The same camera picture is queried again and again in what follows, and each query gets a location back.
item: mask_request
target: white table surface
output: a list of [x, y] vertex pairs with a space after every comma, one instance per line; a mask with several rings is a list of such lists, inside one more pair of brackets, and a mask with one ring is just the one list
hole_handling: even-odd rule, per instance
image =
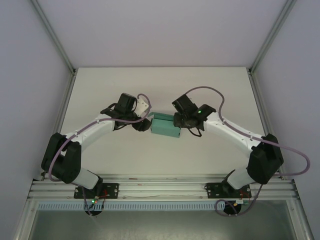
[[[152, 112], [174, 114], [172, 102], [187, 90], [210, 86], [225, 96], [222, 114], [257, 134], [264, 134], [245, 67], [100, 67], [79, 68], [63, 122], [62, 134], [92, 121], [116, 103], [121, 93], [146, 94]], [[188, 95], [198, 107], [218, 109], [221, 99], [199, 89]], [[180, 138], [137, 132], [131, 126], [109, 133], [82, 153], [82, 166], [96, 174], [227, 174], [248, 164], [231, 143], [211, 134], [201, 138], [181, 129]]]

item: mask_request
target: white wall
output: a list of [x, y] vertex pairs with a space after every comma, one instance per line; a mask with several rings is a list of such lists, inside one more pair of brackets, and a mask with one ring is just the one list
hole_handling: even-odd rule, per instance
[[75, 67], [250, 67], [286, 0], [38, 0]]
[[70, 74], [29, 1], [1, 1], [0, 34], [0, 238], [10, 240]]
[[[311, 168], [297, 188], [315, 239], [320, 239], [320, 1], [297, 1], [257, 70], [273, 129], [283, 144], [305, 152]], [[288, 172], [305, 160], [283, 152]]]

